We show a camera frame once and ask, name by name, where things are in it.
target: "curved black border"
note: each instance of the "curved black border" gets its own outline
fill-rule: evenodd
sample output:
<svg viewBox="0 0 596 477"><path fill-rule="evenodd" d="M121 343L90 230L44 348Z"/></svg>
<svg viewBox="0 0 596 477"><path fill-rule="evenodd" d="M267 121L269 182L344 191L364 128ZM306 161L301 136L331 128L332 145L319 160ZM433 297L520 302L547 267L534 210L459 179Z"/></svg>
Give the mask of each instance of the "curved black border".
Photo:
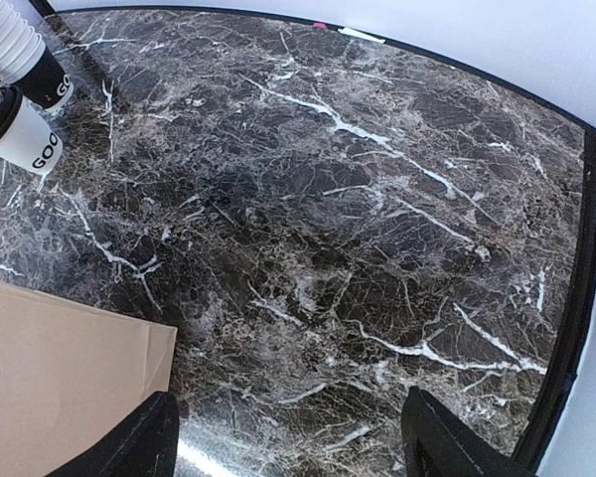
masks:
<svg viewBox="0 0 596 477"><path fill-rule="evenodd" d="M29 0L29 3L33 5L33 8L35 8L38 11L38 13L42 15L43 18L58 13L51 6L48 0Z"/></svg>
<svg viewBox="0 0 596 477"><path fill-rule="evenodd" d="M53 11L54 14L78 13L78 12L97 12L97 11L110 11L110 10L189 10L189 11L195 11L195 12L213 12L213 13L224 13L227 15L260 17L260 18L267 18L270 20L280 20L280 21L289 22L289 23L299 23L299 24L303 24L303 25L313 25L314 23L322 22L322 20L318 20L318 19L309 20L309 19L290 17L290 16L285 16L285 15L275 15L275 14L271 14L271 13L252 12L249 10L238 10L238 9L231 9L231 8L214 8L214 7L194 7L194 6L187 6L187 5L174 5L174 6L168 6L168 5L156 5L156 6L155 5L119 5L119 6L116 6L115 5L115 6L108 6L108 7L72 8L69 10L55 11L55 10L53 10L53 7L51 7L51 5L47 2L47 0L29 0L29 1L34 6L36 6L36 4L39 4L39 3L44 3L46 5L49 5L49 8L51 8L51 10ZM340 26L340 25L334 25L331 23L325 23L325 24L329 27L330 30L338 30L339 28L343 28L343 26ZM458 62L457 60L453 60L449 57L445 57L438 53L433 53L429 50L415 47L413 45L399 42L397 40L391 40L386 37L382 37L382 36L379 36L379 37L381 39L384 39L384 43L386 45L400 48L402 50L409 51L416 55L421 55L423 57L429 58L431 60L435 60L435 61L443 63L445 65L455 67L455 68L462 70L466 73L470 73L471 75L475 75L476 77L482 78L483 80L487 80L487 81L493 82L495 84L498 84L499 86L504 87L505 89L509 89L510 91L515 92L516 94L519 94L523 97L526 97L527 99L534 101L536 104L538 104L540 106L543 106L547 109L550 109L550 110L556 112L557 114L560 114L561 116L565 117L566 119L570 120L571 122L573 122L575 124L578 124L579 126L583 127L584 129L594 129L594 127L591 126L589 123L585 122L584 120L582 120L578 116L572 114L571 112L566 111L565 109L562 109L561 107L555 105L554 103L549 102L548 100L543 99L542 97L529 92L527 89L523 89L520 86L517 86L509 81L506 81L505 79L501 79L499 77L496 77L495 75L491 75L490 73L486 73L482 70L479 70L478 68L471 67L470 65Z"/></svg>
<svg viewBox="0 0 596 477"><path fill-rule="evenodd" d="M536 472L576 379L596 293L596 131L585 133L583 194L574 266L545 380L513 459Z"/></svg>

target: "brown cardboard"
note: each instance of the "brown cardboard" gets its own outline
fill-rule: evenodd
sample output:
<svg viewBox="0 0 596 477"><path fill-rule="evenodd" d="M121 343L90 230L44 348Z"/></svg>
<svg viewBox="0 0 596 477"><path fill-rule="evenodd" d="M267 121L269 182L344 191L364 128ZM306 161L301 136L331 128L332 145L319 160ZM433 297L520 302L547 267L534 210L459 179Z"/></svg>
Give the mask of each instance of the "brown cardboard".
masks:
<svg viewBox="0 0 596 477"><path fill-rule="evenodd" d="M0 282L0 477L46 475L166 391L175 337Z"/></svg>

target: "printed text on cup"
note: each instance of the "printed text on cup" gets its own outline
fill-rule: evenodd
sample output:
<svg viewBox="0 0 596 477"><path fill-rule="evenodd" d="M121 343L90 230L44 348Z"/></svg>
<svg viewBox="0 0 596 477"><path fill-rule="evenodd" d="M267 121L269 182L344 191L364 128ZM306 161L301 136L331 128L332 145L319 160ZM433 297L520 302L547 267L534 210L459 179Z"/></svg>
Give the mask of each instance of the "printed text on cup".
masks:
<svg viewBox="0 0 596 477"><path fill-rule="evenodd" d="M57 91L58 96L64 96L67 93L67 91L69 91L70 85L71 85L71 79L69 78L68 75L64 75L64 79L58 86L58 91Z"/></svg>
<svg viewBox="0 0 596 477"><path fill-rule="evenodd" d="M47 161L53 157L56 149L55 146L58 145L58 136L54 132L49 135L49 144L44 146L42 150L42 157L36 158L33 161L33 168L34 169L42 169L44 166L47 165Z"/></svg>

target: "black and white paper cup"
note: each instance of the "black and white paper cup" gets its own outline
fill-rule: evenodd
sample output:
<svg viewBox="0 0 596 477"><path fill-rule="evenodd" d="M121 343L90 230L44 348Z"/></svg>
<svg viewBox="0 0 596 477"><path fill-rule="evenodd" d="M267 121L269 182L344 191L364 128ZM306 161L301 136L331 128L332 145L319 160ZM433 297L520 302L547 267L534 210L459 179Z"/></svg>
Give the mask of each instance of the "black and white paper cup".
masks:
<svg viewBox="0 0 596 477"><path fill-rule="evenodd" d="M61 108L74 89L40 34L6 0L0 0L0 79L49 111Z"/></svg>
<svg viewBox="0 0 596 477"><path fill-rule="evenodd" d="M0 88L0 157L47 175L62 155L62 139L14 86Z"/></svg>

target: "marble surface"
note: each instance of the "marble surface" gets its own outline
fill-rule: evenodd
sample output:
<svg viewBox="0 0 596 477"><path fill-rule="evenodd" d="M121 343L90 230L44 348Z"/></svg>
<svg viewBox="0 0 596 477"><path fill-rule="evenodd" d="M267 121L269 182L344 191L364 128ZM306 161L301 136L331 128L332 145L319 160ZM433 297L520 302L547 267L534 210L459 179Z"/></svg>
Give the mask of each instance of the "marble surface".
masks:
<svg viewBox="0 0 596 477"><path fill-rule="evenodd" d="M304 25L51 23L67 148L44 184L0 160L0 279L179 327L177 475L403 475L414 385L512 451L571 271L577 126Z"/></svg>

